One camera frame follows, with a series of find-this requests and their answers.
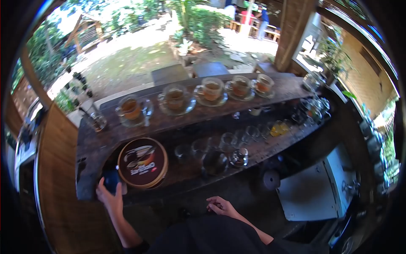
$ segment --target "blue shirt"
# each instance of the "blue shirt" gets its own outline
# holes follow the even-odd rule
[[[269,23],[269,18],[268,18],[268,14],[266,14],[266,10],[262,10],[262,15],[261,15],[262,21],[263,22],[268,22]]]

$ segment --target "wooden counter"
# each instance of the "wooden counter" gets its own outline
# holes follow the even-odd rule
[[[311,93],[301,88],[302,78],[295,77],[290,73],[268,73],[274,81],[275,96],[272,99],[264,99],[256,96],[250,102],[240,102],[231,98],[222,107],[206,107],[197,103],[196,107],[183,116],[167,116],[158,106],[156,97],[162,89],[169,85],[161,85],[146,90],[136,92],[140,97],[149,98],[154,104],[154,113],[150,118],[150,126],[126,128],[119,122],[115,113],[118,101],[117,98],[106,102],[100,106],[105,115],[108,128],[99,133],[94,132],[84,121],[81,122],[78,133],[78,145],[76,161],[86,159],[86,167],[78,170],[76,163],[76,194],[80,200],[94,199],[94,188],[102,173],[102,167],[110,154],[122,143],[138,137],[145,137],[158,134],[160,132],[177,129],[186,125],[202,122],[208,119],[215,119],[224,115],[232,114],[236,111],[244,111],[261,105],[270,105],[297,98],[311,96]],[[217,76],[223,81],[231,80],[234,75]],[[250,79],[257,77],[256,73],[243,74]],[[201,84],[202,78],[194,78],[176,82],[184,85],[192,92],[196,85]]]

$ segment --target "tin lid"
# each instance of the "tin lid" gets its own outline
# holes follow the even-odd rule
[[[156,185],[165,176],[168,156],[161,143],[141,138],[122,149],[117,164],[119,174],[127,184],[145,189]]]

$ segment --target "gazebo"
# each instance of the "gazebo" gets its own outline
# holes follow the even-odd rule
[[[89,47],[103,41],[103,30],[100,21],[97,17],[82,13],[65,43],[65,48],[73,39],[76,44],[76,50],[80,54]]]

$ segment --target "window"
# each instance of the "window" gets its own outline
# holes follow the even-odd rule
[[[374,72],[379,76],[380,72],[382,71],[381,68],[364,47],[362,47],[360,54],[364,57],[365,60],[367,60]]]

